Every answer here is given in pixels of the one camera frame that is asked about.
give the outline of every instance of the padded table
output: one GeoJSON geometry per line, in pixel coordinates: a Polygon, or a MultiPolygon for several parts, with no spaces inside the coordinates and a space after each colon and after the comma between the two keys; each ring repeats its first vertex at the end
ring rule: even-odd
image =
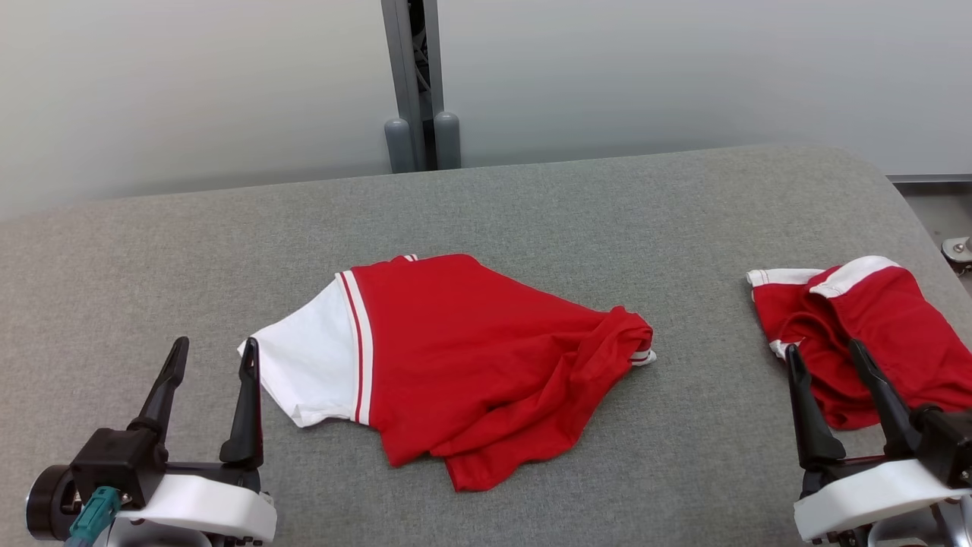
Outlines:
{"type": "MultiPolygon", "coordinates": [[[[966,341],[972,300],[870,164],[773,146],[434,171],[100,201],[0,224],[0,534],[35,545],[23,501],[97,427],[138,413],[191,339],[166,446],[216,461],[236,348],[335,272],[469,253],[584,306],[623,305],[658,360],[608,394],[568,453],[489,492],[441,461],[394,469],[378,434],[296,427],[264,394],[263,486],[297,545],[799,545],[789,395],[744,280],[867,254],[909,268],[966,341]]],[[[841,433],[851,456],[880,430],[841,433]]]]}

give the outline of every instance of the robotic arm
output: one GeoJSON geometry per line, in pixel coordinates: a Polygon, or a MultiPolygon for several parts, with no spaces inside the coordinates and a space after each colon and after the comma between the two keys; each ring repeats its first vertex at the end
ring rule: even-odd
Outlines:
{"type": "Polygon", "coordinates": [[[799,349],[786,351],[803,491],[793,504],[805,541],[847,547],[917,538],[972,547],[972,414],[934,405],[911,411],[860,341],[851,360],[874,400],[884,454],[847,458],[810,391],[799,349]]]}
{"type": "Polygon", "coordinates": [[[70,465],[41,473],[27,497],[31,535],[67,541],[86,505],[109,492],[120,507],[95,547],[259,546],[273,540],[277,512],[273,499],[260,491],[258,471],[263,464],[258,343],[251,338],[245,346],[236,414],[220,463],[168,460],[165,433],[188,354],[189,339],[176,340],[142,412],[124,431],[96,430],[70,465]]]}

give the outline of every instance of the teal connector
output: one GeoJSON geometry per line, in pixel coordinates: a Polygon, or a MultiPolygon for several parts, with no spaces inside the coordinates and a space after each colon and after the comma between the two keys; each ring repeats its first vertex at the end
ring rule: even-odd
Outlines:
{"type": "Polygon", "coordinates": [[[78,538],[88,545],[93,545],[101,532],[115,520],[115,515],[118,515],[121,508],[119,491],[111,487],[98,487],[69,528],[71,538],[78,538]]]}

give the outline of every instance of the white stripe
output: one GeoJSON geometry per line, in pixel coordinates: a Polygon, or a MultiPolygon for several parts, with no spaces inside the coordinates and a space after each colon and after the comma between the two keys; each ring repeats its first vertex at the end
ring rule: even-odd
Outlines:
{"type": "Polygon", "coordinates": [[[814,275],[823,270],[810,268],[776,268],[773,270],[753,270],[746,274],[746,281],[753,287],[777,283],[781,285],[806,285],[814,275]]]}
{"type": "Polygon", "coordinates": [[[358,281],[355,275],[348,270],[344,273],[348,280],[348,290],[351,293],[351,300],[354,302],[355,311],[358,313],[358,324],[362,330],[362,374],[361,374],[361,393],[362,404],[358,410],[359,423],[368,425],[371,414],[371,377],[374,371],[374,340],[371,338],[371,322],[367,318],[365,301],[362,300],[361,290],[358,288],[358,281]]]}
{"type": "Polygon", "coordinates": [[[799,342],[784,342],[782,340],[773,340],[770,342],[770,350],[773,351],[780,359],[786,360],[786,349],[790,346],[800,346],[799,342]]]}
{"type": "Polygon", "coordinates": [[[635,351],[631,354],[631,366],[640,367],[648,363],[653,363],[658,358],[655,352],[649,349],[648,351],[635,351]]]}
{"type": "Polygon", "coordinates": [[[348,321],[351,324],[351,348],[353,349],[354,356],[356,357],[353,360],[353,366],[351,369],[354,371],[353,375],[355,379],[355,384],[354,384],[354,393],[351,394],[351,416],[348,417],[348,419],[354,420],[355,410],[357,409],[357,405],[358,405],[358,391],[360,391],[359,386],[361,385],[362,379],[361,379],[361,375],[358,374],[358,359],[357,359],[359,323],[355,322],[355,311],[351,307],[351,295],[349,294],[349,291],[351,290],[350,289],[351,280],[353,279],[353,277],[351,276],[351,271],[348,270],[345,272],[335,273],[334,278],[337,279],[337,282],[341,284],[341,294],[344,296],[344,306],[347,309],[348,321]],[[348,288],[345,288],[344,286],[345,279],[347,279],[348,288]]]}
{"type": "Polygon", "coordinates": [[[851,260],[838,268],[831,275],[810,292],[823,298],[834,298],[850,291],[854,285],[863,281],[868,275],[880,272],[885,268],[901,268],[883,256],[862,256],[851,260]]]}

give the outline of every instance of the white wall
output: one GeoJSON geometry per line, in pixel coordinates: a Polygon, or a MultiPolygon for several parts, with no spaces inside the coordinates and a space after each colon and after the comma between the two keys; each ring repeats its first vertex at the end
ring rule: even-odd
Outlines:
{"type": "Polygon", "coordinates": [[[437,0],[463,165],[764,142],[972,172],[966,0],[437,0]]]}
{"type": "Polygon", "coordinates": [[[377,1],[3,0],[0,218],[390,172],[377,1]]]}

